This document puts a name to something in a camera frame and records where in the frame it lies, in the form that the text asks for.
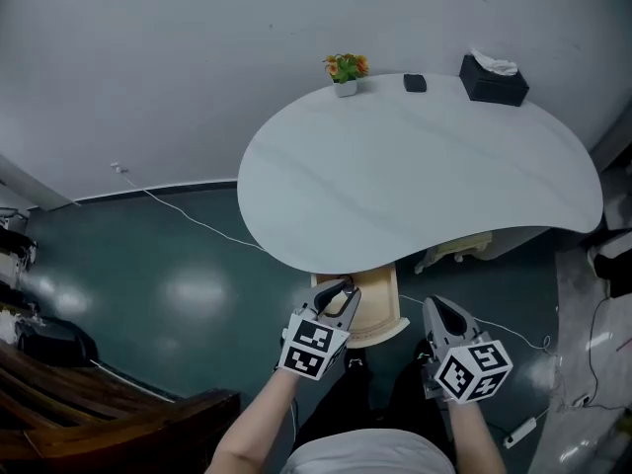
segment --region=teal floor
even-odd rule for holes
[[[165,196],[191,216],[229,235],[252,240],[234,190]],[[42,312],[72,321],[97,343],[100,359],[131,376],[182,396],[225,387],[251,400],[271,374],[278,339],[309,275],[253,248],[191,224],[149,197],[35,211],[29,235],[38,261],[24,287]],[[440,294],[474,315],[520,331],[534,344],[557,340],[557,284],[549,235],[491,262],[439,262],[420,276],[415,258],[397,263],[400,292],[419,299]],[[421,306],[401,301],[411,325],[395,339],[370,348],[375,373],[371,402],[383,406],[395,376],[424,332]],[[487,420],[512,430],[548,407],[548,362],[517,337],[489,327],[512,357],[511,378],[482,404]],[[342,370],[298,394],[304,421]],[[502,437],[492,430],[495,437]],[[526,472],[541,434],[503,449],[511,473]],[[291,447],[286,419],[270,471],[278,472]]]

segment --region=white table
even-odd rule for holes
[[[471,102],[457,77],[364,79],[293,102],[248,146],[239,206],[257,242],[318,274],[373,269],[487,230],[593,230],[601,188],[583,144],[551,115]]]

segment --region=white shirt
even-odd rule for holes
[[[393,429],[330,435],[300,446],[281,474],[454,474],[454,467],[427,439]]]

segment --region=person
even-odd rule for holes
[[[371,372],[364,350],[347,350],[345,374],[300,428],[283,474],[504,474],[505,465],[476,403],[447,402],[454,447],[440,409],[424,394],[421,369],[429,355],[421,341],[404,368],[383,416],[371,413]],[[224,435],[206,474],[262,472],[301,378],[283,368]]]

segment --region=potted plant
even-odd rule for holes
[[[329,55],[324,60],[325,70],[334,81],[334,90],[339,97],[354,95],[357,81],[368,75],[368,60],[363,54]]]

